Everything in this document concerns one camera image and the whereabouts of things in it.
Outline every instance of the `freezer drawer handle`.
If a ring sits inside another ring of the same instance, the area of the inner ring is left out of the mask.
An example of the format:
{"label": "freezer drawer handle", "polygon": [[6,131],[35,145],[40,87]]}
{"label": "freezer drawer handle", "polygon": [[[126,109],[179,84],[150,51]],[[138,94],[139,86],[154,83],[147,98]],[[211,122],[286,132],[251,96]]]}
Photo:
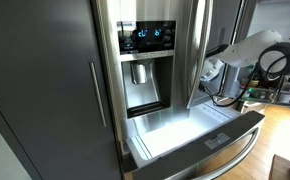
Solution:
{"label": "freezer drawer handle", "polygon": [[102,103],[102,99],[101,99],[101,94],[99,92],[95,66],[94,66],[94,63],[89,63],[89,65],[91,67],[92,77],[93,77],[93,81],[95,84],[95,91],[96,91],[96,95],[97,95],[98,107],[99,107],[99,111],[101,112],[103,126],[106,127],[105,115],[104,115],[104,110],[103,110],[103,103]]}
{"label": "freezer drawer handle", "polygon": [[215,178],[221,176],[222,174],[226,173],[230,169],[232,169],[238,163],[240,163],[250,153],[250,151],[253,149],[254,145],[256,144],[256,141],[257,141],[258,136],[260,134],[259,127],[257,127],[254,131],[251,131],[251,134],[253,134],[253,135],[252,135],[251,139],[249,140],[249,142],[247,143],[247,145],[245,146],[245,148],[240,153],[238,153],[233,159],[231,159],[229,162],[227,162],[226,164],[224,164],[220,168],[218,168],[218,169],[216,169],[208,174],[205,174],[203,176],[199,176],[197,178],[194,178],[192,180],[215,179]]}
{"label": "freezer drawer handle", "polygon": [[198,85],[200,83],[202,69],[205,60],[205,52],[207,48],[207,43],[209,39],[209,32],[211,29],[211,22],[212,22],[212,10],[213,10],[213,0],[206,0],[205,1],[205,12],[204,12],[204,20],[203,20],[203,27],[202,27],[202,34],[201,39],[202,42],[199,45],[199,53],[196,59],[197,61],[197,70],[195,73],[194,81],[193,81],[193,88],[191,90],[190,96],[187,102],[187,109],[191,107],[192,101],[194,100],[195,94],[198,89]]}

